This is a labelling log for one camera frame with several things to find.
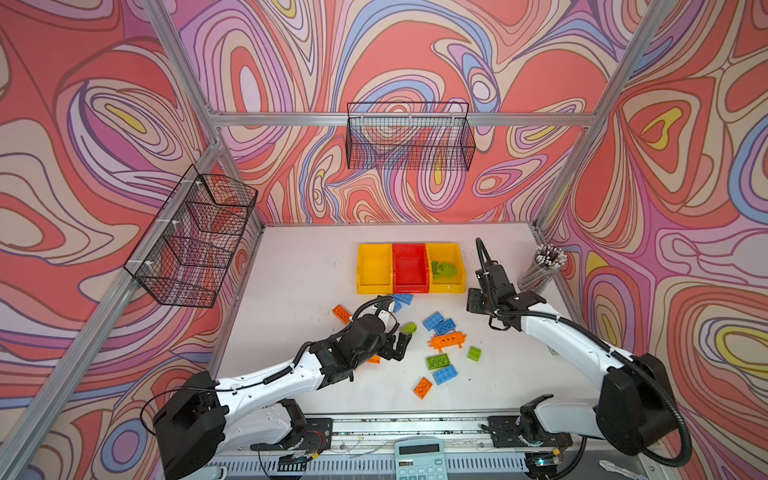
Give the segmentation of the green square brick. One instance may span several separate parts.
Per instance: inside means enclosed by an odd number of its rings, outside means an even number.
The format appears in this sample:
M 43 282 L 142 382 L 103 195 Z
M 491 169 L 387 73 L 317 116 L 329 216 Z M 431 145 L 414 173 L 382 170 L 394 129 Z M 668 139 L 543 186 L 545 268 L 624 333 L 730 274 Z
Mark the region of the green square brick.
M 439 261 L 432 261 L 431 265 L 431 272 L 433 276 L 439 277 L 444 274 L 446 271 L 445 263 L 439 262 Z

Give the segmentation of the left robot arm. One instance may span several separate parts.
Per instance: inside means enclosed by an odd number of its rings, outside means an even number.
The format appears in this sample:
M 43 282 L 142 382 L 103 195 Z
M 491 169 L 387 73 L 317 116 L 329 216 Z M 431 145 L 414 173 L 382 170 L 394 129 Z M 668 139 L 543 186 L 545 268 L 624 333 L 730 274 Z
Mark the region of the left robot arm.
M 253 445 L 288 450 L 306 436 L 318 437 L 296 396 L 353 381 L 355 370 L 375 356 L 402 360 L 411 336 L 399 330 L 394 304 L 391 295 L 363 303 L 340 331 L 303 343 L 291 360 L 229 378 L 203 371 L 165 391 L 165 404 L 146 427 L 164 477 L 188 477 L 220 452 Z

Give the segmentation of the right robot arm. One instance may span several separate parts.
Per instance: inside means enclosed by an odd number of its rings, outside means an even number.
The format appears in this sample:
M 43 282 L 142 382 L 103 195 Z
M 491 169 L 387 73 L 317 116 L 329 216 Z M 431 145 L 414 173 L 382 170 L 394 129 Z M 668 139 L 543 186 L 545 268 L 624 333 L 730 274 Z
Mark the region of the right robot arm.
M 613 346 L 561 315 L 541 295 L 517 289 L 484 242 L 477 239 L 475 245 L 479 285 L 468 293 L 468 312 L 487 316 L 493 330 L 514 329 L 539 340 L 598 390 L 595 398 L 542 394 L 527 402 L 513 428 L 518 438 L 534 444 L 556 434 L 577 434 L 667 467 L 687 465 L 693 441 L 663 362 Z

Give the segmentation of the green long brick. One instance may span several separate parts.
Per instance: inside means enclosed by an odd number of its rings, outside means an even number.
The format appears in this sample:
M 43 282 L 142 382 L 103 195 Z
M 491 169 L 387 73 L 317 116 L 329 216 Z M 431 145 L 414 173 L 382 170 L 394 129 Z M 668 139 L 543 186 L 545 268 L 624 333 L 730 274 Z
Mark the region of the green long brick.
M 454 263 L 451 263 L 451 262 L 444 262 L 444 263 L 445 263 L 446 271 L 444 272 L 443 275 L 439 277 L 432 275 L 435 280 L 448 281 L 449 279 L 453 279 L 458 275 L 458 268 Z

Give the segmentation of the green small brick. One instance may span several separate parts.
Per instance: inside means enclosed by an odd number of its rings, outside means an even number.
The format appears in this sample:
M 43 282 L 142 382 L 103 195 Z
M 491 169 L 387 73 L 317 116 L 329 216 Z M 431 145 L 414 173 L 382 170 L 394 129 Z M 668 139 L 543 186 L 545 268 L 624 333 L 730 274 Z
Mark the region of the green small brick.
M 474 362 L 479 362 L 482 357 L 482 350 L 480 348 L 471 346 L 467 357 Z

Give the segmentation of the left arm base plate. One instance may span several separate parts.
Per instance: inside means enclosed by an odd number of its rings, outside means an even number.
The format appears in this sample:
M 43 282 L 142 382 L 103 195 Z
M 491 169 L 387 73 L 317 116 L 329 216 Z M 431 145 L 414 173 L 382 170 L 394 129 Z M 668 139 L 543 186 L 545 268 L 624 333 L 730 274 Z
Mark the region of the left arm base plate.
M 322 453 L 331 447 L 333 433 L 331 417 L 310 417 L 304 426 L 293 427 L 288 435 L 276 444 L 252 444 L 253 452 L 303 451 Z

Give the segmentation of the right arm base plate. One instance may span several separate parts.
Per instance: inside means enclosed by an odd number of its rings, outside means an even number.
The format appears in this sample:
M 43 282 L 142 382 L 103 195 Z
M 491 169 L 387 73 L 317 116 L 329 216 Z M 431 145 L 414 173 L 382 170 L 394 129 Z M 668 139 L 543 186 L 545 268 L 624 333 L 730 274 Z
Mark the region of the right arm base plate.
M 520 417 L 517 415 L 489 416 L 487 421 L 480 425 L 480 428 L 483 432 L 490 435 L 495 448 L 564 450 L 573 445 L 573 439 L 568 433 L 537 431 L 531 438 L 526 438 L 520 423 Z

